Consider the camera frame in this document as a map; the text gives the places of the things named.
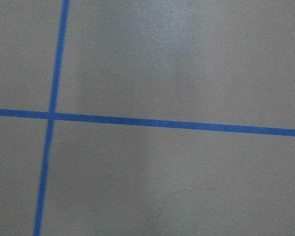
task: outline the blue painter's tape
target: blue painter's tape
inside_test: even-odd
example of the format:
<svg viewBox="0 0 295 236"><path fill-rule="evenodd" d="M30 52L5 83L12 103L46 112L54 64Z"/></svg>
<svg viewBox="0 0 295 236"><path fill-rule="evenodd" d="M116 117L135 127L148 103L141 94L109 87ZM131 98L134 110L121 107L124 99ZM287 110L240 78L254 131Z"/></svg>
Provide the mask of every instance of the blue painter's tape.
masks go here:
<svg viewBox="0 0 295 236"><path fill-rule="evenodd" d="M157 119L104 117L104 116L76 115L76 114L64 114L64 113L55 113L55 119L94 122L94 123L107 123L107 124L125 124L125 125L177 128L177 129L196 129L196 130L210 130L210 131L250 133L250 134L295 136L295 129L267 128L267 127L241 126L241 125L229 125L229 124L209 124L209 123L195 123L195 122L157 120Z"/></svg>
<svg viewBox="0 0 295 236"><path fill-rule="evenodd" d="M0 116L2 116L2 117L24 117L24 118L48 119L49 113L48 112L34 112L34 111L0 109Z"/></svg>
<svg viewBox="0 0 295 236"><path fill-rule="evenodd" d="M7 110L7 109L0 109L0 116L68 120L68 121L106 123L106 124L139 125L139 126L177 128L177 129L210 130L210 131L249 133L249 134L295 136L295 129L242 126L242 125L229 125L229 124L210 124L210 123L197 123L197 122L184 122L184 121L158 120L158 119L104 117L104 116L91 116L91 115L79 115L79 114L67 114L67 113L50 114L48 112L20 111L20 110Z"/></svg>
<svg viewBox="0 0 295 236"><path fill-rule="evenodd" d="M52 85L51 97L50 97L49 116L48 116L48 123L47 123L47 129L46 129L44 154L43 154L43 161L42 161L42 167L41 167L41 173L40 173L40 184L39 184L38 199L37 199L37 206L36 206L35 224L34 224L34 232L33 232L34 236L39 236L41 232L44 200L45 200L47 177L48 177L48 159L49 159L49 151L50 151L50 146L52 143L53 132L54 132L54 123L55 123L54 114L56 112L56 106L57 106L61 62L62 62L62 54L63 54L63 47L64 47L69 4L70 4L70 0L63 0L62 2L57 52L56 52L54 76L53 76L53 85Z"/></svg>

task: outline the gray floor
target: gray floor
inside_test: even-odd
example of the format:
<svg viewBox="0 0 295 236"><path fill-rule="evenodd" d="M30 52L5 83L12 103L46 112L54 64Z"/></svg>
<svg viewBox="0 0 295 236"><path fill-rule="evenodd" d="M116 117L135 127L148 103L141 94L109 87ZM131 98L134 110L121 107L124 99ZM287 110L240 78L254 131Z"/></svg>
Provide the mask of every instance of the gray floor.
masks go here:
<svg viewBox="0 0 295 236"><path fill-rule="evenodd" d="M0 108L47 111L61 1L0 1ZM295 128L295 1L72 0L58 112ZM0 236L32 235L46 121L0 117ZM42 236L295 236L295 137L56 121Z"/></svg>

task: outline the vertical blue line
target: vertical blue line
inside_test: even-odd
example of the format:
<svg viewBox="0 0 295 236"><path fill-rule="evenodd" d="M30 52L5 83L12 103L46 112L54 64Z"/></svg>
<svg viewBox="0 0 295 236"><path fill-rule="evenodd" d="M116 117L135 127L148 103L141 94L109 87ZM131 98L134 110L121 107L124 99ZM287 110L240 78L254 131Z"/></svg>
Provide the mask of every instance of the vertical blue line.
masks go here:
<svg viewBox="0 0 295 236"><path fill-rule="evenodd" d="M61 19L60 19L60 27L59 27L59 34L58 34L55 67L54 67L54 76L53 76L53 83L52 83L52 90L51 90L51 97L50 97L50 104L49 104L48 122L47 122L46 136L45 136L43 161L42 161L41 173L40 173L40 183L39 183L39 190L38 190L38 199L37 199L37 206L36 206L36 216L35 216L33 236L39 236L41 232L41 224L42 224L42 216L43 216L43 209L44 209L47 176L48 176L48 159L49 159L50 146L53 139L53 131L54 131L54 123L55 123L54 114L56 112L56 105L57 105L59 80L60 80L60 72L61 72L61 61L62 61L62 54L63 54L63 47L64 47L69 3L70 3L70 0L63 0L62 2Z"/></svg>

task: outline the blue tape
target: blue tape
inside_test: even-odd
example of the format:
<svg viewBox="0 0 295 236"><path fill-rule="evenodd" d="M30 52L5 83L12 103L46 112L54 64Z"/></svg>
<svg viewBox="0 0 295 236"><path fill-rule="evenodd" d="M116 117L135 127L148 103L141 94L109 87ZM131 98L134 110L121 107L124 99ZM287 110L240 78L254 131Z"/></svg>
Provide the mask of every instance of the blue tape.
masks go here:
<svg viewBox="0 0 295 236"><path fill-rule="evenodd" d="M2 116L2 117L23 117L23 118L48 119L49 113L48 112L34 112L34 111L0 109L0 116Z"/></svg>
<svg viewBox="0 0 295 236"><path fill-rule="evenodd" d="M33 232L34 236L39 236L41 231L44 200L45 200L47 177L48 177L48 159L49 159L50 146L53 139L54 114L56 112L56 106L57 106L61 62L62 62L62 54L63 54L63 47L64 47L69 4L70 4L70 0L63 0L62 2L57 52L56 52L54 76L53 76L53 85L52 85L50 104L49 104L48 123L47 123L47 129L46 129L44 154L43 154L40 183L39 183L39 190L38 190L38 199L37 199L37 206L36 206L35 224L34 224L34 232Z"/></svg>
<svg viewBox="0 0 295 236"><path fill-rule="evenodd" d="M196 129L196 130L210 130L210 131L235 132L235 133L295 136L295 129L267 128L267 127L241 126L241 125L228 125L228 124L210 124L210 123L195 123L195 122L157 120L157 119L104 117L104 116L76 115L76 114L64 114L64 113L55 113L55 119L94 122L94 123L107 123L107 124L124 124L124 125L177 128L177 129Z"/></svg>
<svg viewBox="0 0 295 236"><path fill-rule="evenodd" d="M210 124L210 123L197 123L197 122L184 122L184 121L158 120L158 119L104 117L104 116L91 116L91 115L79 115L79 114L67 114L67 113L50 114L48 112L32 112L32 111L5 110L5 109L0 109L0 116L38 118L38 119L52 118L54 120L80 121L80 122L92 122L92 123L139 125L139 126L150 126L150 127L196 129L196 130L209 130L209 131L235 132L235 133L248 133L248 134L267 134L267 135L295 137L295 129L242 126L242 125L229 125L229 124Z"/></svg>

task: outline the horizontal blue line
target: horizontal blue line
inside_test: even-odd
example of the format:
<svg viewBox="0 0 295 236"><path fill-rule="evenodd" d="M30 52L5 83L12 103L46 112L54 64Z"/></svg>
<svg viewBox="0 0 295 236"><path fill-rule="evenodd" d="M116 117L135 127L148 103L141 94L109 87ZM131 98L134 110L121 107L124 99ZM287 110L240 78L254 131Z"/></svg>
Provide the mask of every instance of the horizontal blue line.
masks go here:
<svg viewBox="0 0 295 236"><path fill-rule="evenodd" d="M34 112L34 111L0 109L0 116L2 116L2 117L23 117L23 118L48 119L49 113L48 112Z"/></svg>
<svg viewBox="0 0 295 236"><path fill-rule="evenodd" d="M158 120L158 119L104 117L104 116L91 116L91 115L66 114L66 113L54 113L50 115L48 112L34 112L34 111L20 111L20 110L6 110L6 109L0 109L0 116L40 118L40 119L49 119L52 117L52 119L55 119L55 120L81 121L81 122L93 122L93 123L105 123L105 124L138 125L138 126L164 127L164 128L177 128L177 129L209 130L209 131L249 133L249 134L268 134L268 135L295 137L295 129L241 126L241 125L229 125L229 124L210 124L210 123L196 123L196 122Z"/></svg>
<svg viewBox="0 0 295 236"><path fill-rule="evenodd" d="M56 113L55 119L94 122L94 123L107 123L107 124L124 124L124 125L139 125L139 126L150 126L150 127L177 128L177 129L196 129L196 130L209 130L209 131L222 131L222 132L235 132L235 133L295 136L295 129L267 128L267 127L241 126L241 125L229 125L229 124L209 124L209 123L195 123L195 122L158 120L158 119L104 117L104 116L76 115L76 114L64 114L64 113Z"/></svg>

